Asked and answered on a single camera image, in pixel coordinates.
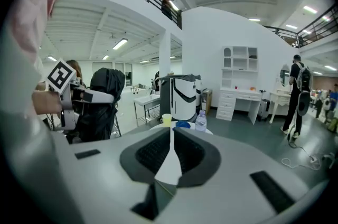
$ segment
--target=drawer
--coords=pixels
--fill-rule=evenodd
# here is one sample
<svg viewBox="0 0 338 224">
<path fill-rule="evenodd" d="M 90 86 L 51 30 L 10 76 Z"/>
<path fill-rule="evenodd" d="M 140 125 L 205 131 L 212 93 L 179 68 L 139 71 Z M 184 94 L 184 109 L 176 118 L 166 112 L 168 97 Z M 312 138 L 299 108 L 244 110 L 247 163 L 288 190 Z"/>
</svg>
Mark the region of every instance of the drawer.
<svg viewBox="0 0 338 224">
<path fill-rule="evenodd" d="M 219 103 L 236 103 L 236 98 L 228 98 L 228 97 L 222 97 L 220 96 Z"/>
<path fill-rule="evenodd" d="M 238 99 L 244 99 L 244 100 L 251 100 L 251 101 L 260 101 L 261 100 L 261 96 L 251 95 L 251 94 L 243 94 L 243 93 L 238 93 L 237 98 Z"/>
<path fill-rule="evenodd" d="M 216 115 L 216 119 L 220 119 L 220 120 L 232 120 L 232 115 L 231 116 Z"/>
<path fill-rule="evenodd" d="M 233 110 L 228 110 L 228 111 L 224 111 L 224 110 L 217 110 L 217 116 L 231 116 L 233 115 Z"/>
<path fill-rule="evenodd" d="M 234 103 L 220 102 L 218 108 L 231 108 L 234 109 Z"/>
<path fill-rule="evenodd" d="M 231 94 L 229 92 L 223 92 L 223 91 L 221 91 L 220 92 L 220 97 L 236 98 L 236 95 L 235 94 Z"/>
</svg>

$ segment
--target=mirror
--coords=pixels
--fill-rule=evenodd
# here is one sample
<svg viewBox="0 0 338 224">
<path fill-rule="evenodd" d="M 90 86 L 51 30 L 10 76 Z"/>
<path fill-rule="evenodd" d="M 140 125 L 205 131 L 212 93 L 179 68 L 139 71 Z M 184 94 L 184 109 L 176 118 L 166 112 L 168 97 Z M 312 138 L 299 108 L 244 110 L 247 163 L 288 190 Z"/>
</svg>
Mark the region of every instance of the mirror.
<svg viewBox="0 0 338 224">
<path fill-rule="evenodd" d="M 289 82 L 289 78 L 290 78 L 290 68 L 288 65 L 283 65 L 283 67 L 280 70 L 280 82 L 283 85 L 283 87 L 285 87 L 286 85 L 288 85 Z"/>
</svg>

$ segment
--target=person wearing backpack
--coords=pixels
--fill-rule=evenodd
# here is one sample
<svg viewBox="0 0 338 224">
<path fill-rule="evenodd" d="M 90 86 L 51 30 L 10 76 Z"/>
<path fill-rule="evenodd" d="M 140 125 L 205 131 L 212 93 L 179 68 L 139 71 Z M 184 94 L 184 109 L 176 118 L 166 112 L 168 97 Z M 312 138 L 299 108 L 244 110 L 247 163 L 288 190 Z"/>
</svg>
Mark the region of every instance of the person wearing backpack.
<svg viewBox="0 0 338 224">
<path fill-rule="evenodd" d="M 290 97 L 289 111 L 284 126 L 280 128 L 284 134 L 288 134 L 289 126 L 292 122 L 292 119 L 298 106 L 299 95 L 301 94 L 301 92 L 305 91 L 310 92 L 310 81 L 311 81 L 310 70 L 308 69 L 307 66 L 305 66 L 302 63 L 301 56 L 295 55 L 293 59 L 293 65 L 291 67 L 289 81 L 290 85 L 293 85 Z M 299 115 L 297 111 L 296 129 L 293 134 L 293 138 L 297 138 L 300 135 L 301 128 L 302 128 L 302 117 L 301 115 Z"/>
</svg>

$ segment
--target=yellow cup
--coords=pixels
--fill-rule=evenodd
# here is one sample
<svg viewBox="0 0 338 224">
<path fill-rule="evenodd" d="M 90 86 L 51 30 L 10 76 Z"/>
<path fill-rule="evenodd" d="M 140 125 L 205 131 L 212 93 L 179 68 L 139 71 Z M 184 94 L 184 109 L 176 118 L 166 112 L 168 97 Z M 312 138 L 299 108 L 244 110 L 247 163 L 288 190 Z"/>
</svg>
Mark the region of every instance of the yellow cup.
<svg viewBox="0 0 338 224">
<path fill-rule="evenodd" d="M 162 119 L 163 119 L 163 126 L 164 127 L 171 127 L 171 114 L 163 114 Z"/>
</svg>

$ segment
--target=gray floor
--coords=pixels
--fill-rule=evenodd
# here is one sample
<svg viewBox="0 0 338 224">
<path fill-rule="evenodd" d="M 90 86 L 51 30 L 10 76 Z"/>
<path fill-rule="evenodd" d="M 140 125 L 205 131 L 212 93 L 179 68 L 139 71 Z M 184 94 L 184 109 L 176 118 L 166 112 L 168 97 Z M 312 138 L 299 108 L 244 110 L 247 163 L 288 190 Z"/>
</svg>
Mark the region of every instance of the gray floor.
<svg viewBox="0 0 338 224">
<path fill-rule="evenodd" d="M 240 142 L 247 143 L 272 159 L 281 163 L 283 158 L 291 160 L 291 166 L 298 164 L 308 165 L 309 157 L 300 149 L 289 147 L 284 135 L 280 131 L 280 126 L 284 123 L 284 119 L 275 118 L 272 124 L 269 122 L 258 122 L 255 125 L 251 123 L 247 115 L 234 114 L 232 121 L 216 119 L 216 110 L 211 110 L 208 114 L 207 128 L 214 134 Z M 151 121 L 148 125 L 142 125 L 127 134 L 136 134 L 146 131 L 158 123 Z M 295 142 L 296 145 L 302 146 L 309 155 L 327 154 L 336 152 L 338 149 L 338 135 L 329 132 L 323 123 L 307 114 L 303 117 L 303 126 L 300 137 Z M 292 171 L 301 178 L 309 188 L 314 187 L 319 182 L 328 178 L 327 168 L 329 160 L 322 163 L 322 167 L 318 171 L 307 169 L 305 167 L 297 167 Z"/>
</svg>

